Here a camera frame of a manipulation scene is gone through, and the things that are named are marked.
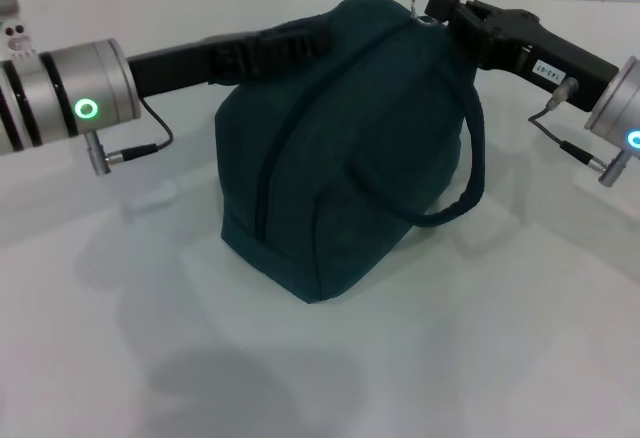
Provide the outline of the dark teal lunch bag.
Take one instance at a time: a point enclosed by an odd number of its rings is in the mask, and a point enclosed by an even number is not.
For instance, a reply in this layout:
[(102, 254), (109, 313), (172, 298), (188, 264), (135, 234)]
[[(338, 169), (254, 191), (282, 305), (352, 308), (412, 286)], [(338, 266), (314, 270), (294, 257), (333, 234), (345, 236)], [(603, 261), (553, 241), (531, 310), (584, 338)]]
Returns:
[(393, 0), (344, 0), (325, 19), (326, 56), (236, 88), (215, 116), (222, 239), (307, 303), (485, 189), (476, 69), (447, 30)]

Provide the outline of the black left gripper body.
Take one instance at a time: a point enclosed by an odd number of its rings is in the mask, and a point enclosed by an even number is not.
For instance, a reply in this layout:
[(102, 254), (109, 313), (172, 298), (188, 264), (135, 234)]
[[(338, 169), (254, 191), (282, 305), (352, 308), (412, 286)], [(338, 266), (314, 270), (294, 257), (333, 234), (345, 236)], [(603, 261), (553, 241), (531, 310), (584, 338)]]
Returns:
[(130, 56), (127, 62), (140, 99), (209, 83), (218, 43), (201, 40)]

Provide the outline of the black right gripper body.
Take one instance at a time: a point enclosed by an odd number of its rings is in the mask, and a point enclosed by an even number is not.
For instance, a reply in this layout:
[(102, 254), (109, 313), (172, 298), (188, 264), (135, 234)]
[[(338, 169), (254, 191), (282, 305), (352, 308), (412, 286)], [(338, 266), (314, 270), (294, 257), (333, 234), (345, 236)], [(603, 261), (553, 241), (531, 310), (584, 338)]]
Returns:
[(523, 9), (501, 9), (478, 0), (465, 3), (466, 21), (481, 24), (488, 35), (484, 70), (502, 70), (553, 91), (566, 78), (578, 82), (569, 103), (591, 111), (619, 72), (615, 65), (545, 29)]

